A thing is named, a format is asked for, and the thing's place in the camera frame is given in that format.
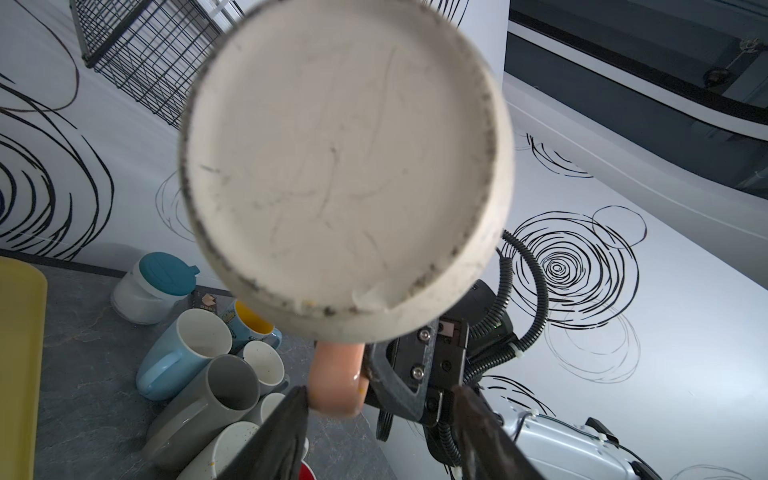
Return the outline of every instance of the teal lid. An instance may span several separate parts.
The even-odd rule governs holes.
[[[139,271],[154,288],[168,295],[188,295],[197,285],[196,266],[189,266],[169,253],[147,253],[139,260]]]

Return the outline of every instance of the wire basket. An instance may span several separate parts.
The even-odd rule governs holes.
[[[71,0],[85,66],[179,128],[221,28],[195,0]]]

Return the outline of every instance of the white wall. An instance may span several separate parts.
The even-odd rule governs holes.
[[[24,6],[28,12],[16,2],[2,5],[0,42],[4,47],[0,51],[0,74],[6,79],[0,78],[0,84],[18,93],[1,90],[0,106],[31,110],[33,107],[19,97],[22,94],[36,101],[35,105],[43,112],[15,112],[18,118],[0,115],[0,134],[8,137],[8,143],[23,146],[39,158],[53,178],[57,202],[53,224],[38,232],[30,243],[51,236],[57,226],[63,224],[68,215],[69,193],[74,195],[71,227],[60,246],[47,255],[54,256],[64,250],[65,244],[75,243],[81,234],[88,232],[98,197],[98,226],[104,229],[70,260],[127,270],[143,253],[166,251],[189,264],[197,264],[201,270],[199,284],[223,287],[197,245],[166,227],[157,212],[158,188],[176,170],[177,131],[106,78],[85,68],[66,0],[38,0],[24,2]],[[79,85],[75,82],[78,75]],[[43,105],[59,108],[73,96],[71,105],[56,112],[44,111]],[[85,169],[77,167],[67,150],[82,157]],[[103,161],[103,167],[96,155]],[[5,232],[30,211],[31,191],[24,185],[22,171],[37,183],[35,216],[41,213],[41,202],[47,202],[48,195],[37,181],[39,171],[24,162],[18,152],[0,147],[0,162],[13,173],[19,186],[14,210],[0,223],[0,232]],[[94,176],[98,195],[93,193],[84,170]],[[111,199],[107,172],[114,182],[114,199]],[[169,189],[171,198],[176,189],[177,186]],[[6,199],[10,190],[7,176],[0,175],[0,191]],[[109,207],[111,214],[107,219]],[[181,222],[186,222],[183,208],[180,215]],[[23,225],[16,231],[20,230],[24,230]],[[19,239],[34,231],[29,230]],[[10,237],[0,238],[0,248],[20,250],[21,247],[16,246],[18,240],[9,240]],[[39,249],[24,251],[37,253]]]
[[[519,128],[768,288],[768,200],[683,170],[509,74],[504,90]]]
[[[546,408],[519,393],[495,389],[486,394],[503,393],[579,425],[589,416],[600,419],[662,478],[699,464],[762,478],[766,463],[756,455],[754,445],[762,442],[768,426],[768,354],[762,340],[768,334],[768,290],[599,180],[586,174],[567,177],[563,173],[574,173],[549,163],[541,154],[537,159],[522,132],[515,140],[517,180],[508,230],[515,231],[526,220],[553,210],[568,212],[555,214],[557,217],[580,219],[589,225],[589,217],[597,210],[616,205],[639,216],[611,208],[595,216],[595,221],[615,229],[632,244],[642,238],[642,218],[647,236],[626,249],[607,237],[606,230],[590,227],[598,228],[607,243],[619,247],[614,248],[600,244],[578,225],[562,221],[538,224],[537,229],[562,230],[560,237],[566,240],[573,240],[571,231],[590,237],[591,245],[609,258],[623,259],[623,273],[611,275],[615,281],[625,281],[615,296],[615,306],[627,308],[597,329],[566,330],[550,324],[546,335],[522,359],[490,372],[520,382]],[[538,151],[569,170],[580,170],[580,166],[560,160],[546,145]],[[567,151],[559,153],[569,158]],[[562,251],[557,247],[548,253]],[[591,285],[595,274],[593,265]],[[550,270],[551,284],[553,276]],[[498,287],[497,262],[491,262],[482,279],[494,290]],[[637,294],[632,299],[635,284]],[[573,292],[572,288],[551,287],[550,297]],[[521,303],[521,296],[514,294],[512,300],[508,312],[521,335],[532,317],[515,304]],[[563,308],[556,301],[551,303],[555,306]],[[592,321],[586,316],[552,313],[553,319],[572,319],[583,325]],[[482,385],[504,383],[483,379]],[[376,410],[366,408],[364,413],[375,427]],[[392,469],[400,480],[448,478],[429,456],[420,432],[395,419],[389,441],[380,443]]]

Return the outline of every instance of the blue mug handle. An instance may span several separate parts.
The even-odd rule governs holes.
[[[178,351],[171,352],[150,367],[141,377],[136,379],[136,388],[139,393],[147,395],[151,392],[155,380],[179,360],[181,360],[181,353]]]
[[[267,337],[264,337],[263,341],[267,345],[271,346],[275,350],[277,350],[280,347],[280,344],[283,343],[283,333],[280,332],[277,327],[274,327],[272,329],[272,333],[269,334],[270,340],[266,340]]]

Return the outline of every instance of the gray mug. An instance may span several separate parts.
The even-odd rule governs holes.
[[[259,379],[250,365],[218,356],[152,422],[141,453],[160,468],[181,470],[258,401]]]

